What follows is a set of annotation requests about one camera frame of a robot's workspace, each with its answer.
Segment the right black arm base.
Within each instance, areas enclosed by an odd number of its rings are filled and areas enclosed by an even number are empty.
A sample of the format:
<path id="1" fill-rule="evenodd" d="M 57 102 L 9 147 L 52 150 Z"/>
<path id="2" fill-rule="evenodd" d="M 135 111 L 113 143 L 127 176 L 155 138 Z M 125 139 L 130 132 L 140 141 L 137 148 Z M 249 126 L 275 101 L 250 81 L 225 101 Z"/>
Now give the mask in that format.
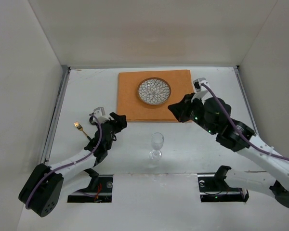
<path id="1" fill-rule="evenodd" d="M 226 182 L 229 166 L 220 166 L 215 173 L 197 175 L 199 195 L 202 203 L 247 202 L 249 192 L 242 188 L 230 187 Z"/>

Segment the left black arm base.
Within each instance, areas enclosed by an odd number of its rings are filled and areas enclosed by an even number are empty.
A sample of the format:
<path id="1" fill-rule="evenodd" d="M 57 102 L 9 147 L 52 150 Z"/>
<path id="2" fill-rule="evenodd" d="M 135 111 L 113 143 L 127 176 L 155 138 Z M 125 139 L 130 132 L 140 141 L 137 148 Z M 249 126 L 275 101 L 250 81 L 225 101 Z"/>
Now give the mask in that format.
<path id="1" fill-rule="evenodd" d="M 113 175 L 99 175 L 93 169 L 85 172 L 91 177 L 89 185 L 69 195 L 67 203 L 111 203 Z"/>

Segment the floral patterned ceramic plate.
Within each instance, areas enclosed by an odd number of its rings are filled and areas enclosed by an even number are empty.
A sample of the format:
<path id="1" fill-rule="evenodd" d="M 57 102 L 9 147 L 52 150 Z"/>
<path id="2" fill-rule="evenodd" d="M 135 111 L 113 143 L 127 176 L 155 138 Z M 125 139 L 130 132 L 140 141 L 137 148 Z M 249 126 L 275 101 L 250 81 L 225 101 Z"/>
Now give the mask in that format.
<path id="1" fill-rule="evenodd" d="M 161 105 L 171 96 L 169 83 L 158 77 L 144 79 L 137 87 L 140 101 L 148 105 Z"/>

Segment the black spoon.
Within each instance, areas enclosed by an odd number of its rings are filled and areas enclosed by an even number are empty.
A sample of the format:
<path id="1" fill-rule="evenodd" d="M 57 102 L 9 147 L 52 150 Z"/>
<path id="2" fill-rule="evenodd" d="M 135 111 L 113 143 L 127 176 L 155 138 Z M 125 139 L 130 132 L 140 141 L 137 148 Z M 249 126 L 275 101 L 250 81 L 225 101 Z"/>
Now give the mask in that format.
<path id="1" fill-rule="evenodd" d="M 97 122 L 96 122 L 95 118 L 92 115 L 89 117 L 89 123 L 91 125 L 93 125 L 93 126 L 97 125 Z"/>

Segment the orange cloth placemat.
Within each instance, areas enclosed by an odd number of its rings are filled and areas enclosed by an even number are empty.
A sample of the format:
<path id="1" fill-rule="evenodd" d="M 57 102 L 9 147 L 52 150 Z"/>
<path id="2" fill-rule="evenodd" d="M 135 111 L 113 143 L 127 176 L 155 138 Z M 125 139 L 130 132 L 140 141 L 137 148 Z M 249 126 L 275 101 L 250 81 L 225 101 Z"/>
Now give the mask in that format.
<path id="1" fill-rule="evenodd" d="M 140 83 L 151 77 L 165 80 L 170 85 L 170 98 L 161 105 L 148 105 L 139 99 Z M 178 103 L 192 92 L 194 89 L 189 70 L 122 72 L 118 75 L 117 114 L 126 115 L 129 122 L 176 122 L 168 106 Z"/>

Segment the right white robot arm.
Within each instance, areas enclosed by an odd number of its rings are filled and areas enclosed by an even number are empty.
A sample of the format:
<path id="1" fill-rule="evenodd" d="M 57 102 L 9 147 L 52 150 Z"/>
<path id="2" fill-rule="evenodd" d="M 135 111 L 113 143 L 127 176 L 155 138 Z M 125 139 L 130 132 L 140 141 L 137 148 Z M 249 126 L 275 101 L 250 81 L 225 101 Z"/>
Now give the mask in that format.
<path id="1" fill-rule="evenodd" d="M 221 146 L 262 168 L 261 172 L 243 172 L 221 165 L 213 177 L 218 192 L 233 188 L 252 190 L 289 208 L 289 160 L 265 144 L 249 126 L 231 118 L 232 108 L 224 100 L 211 97 L 203 101 L 187 94 L 168 109 L 178 122 L 193 121 L 214 135 Z"/>

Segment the clear wine glass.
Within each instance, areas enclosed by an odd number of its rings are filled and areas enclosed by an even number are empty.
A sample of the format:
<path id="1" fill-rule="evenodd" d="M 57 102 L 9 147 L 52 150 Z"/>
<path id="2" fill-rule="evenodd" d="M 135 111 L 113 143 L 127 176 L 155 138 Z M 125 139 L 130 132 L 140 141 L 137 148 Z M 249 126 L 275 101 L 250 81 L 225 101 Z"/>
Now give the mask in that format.
<path id="1" fill-rule="evenodd" d="M 161 149 L 164 144 L 164 136 L 156 132 L 151 136 L 151 147 L 152 150 L 149 153 L 149 157 L 152 161 L 159 161 L 162 158 Z"/>

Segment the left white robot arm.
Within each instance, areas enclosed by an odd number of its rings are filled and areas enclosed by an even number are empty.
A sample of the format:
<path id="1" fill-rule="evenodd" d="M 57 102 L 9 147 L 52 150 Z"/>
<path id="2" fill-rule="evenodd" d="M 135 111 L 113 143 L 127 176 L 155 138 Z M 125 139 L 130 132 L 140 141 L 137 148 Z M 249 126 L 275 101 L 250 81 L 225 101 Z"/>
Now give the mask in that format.
<path id="1" fill-rule="evenodd" d="M 84 149 L 57 164 L 39 164 L 34 168 L 18 195 L 26 209 L 42 218 L 53 211 L 62 194 L 95 187 L 99 175 L 93 167 L 107 157 L 116 134 L 127 127 L 127 118 L 114 112 L 109 118 L 93 118 L 98 130 Z"/>

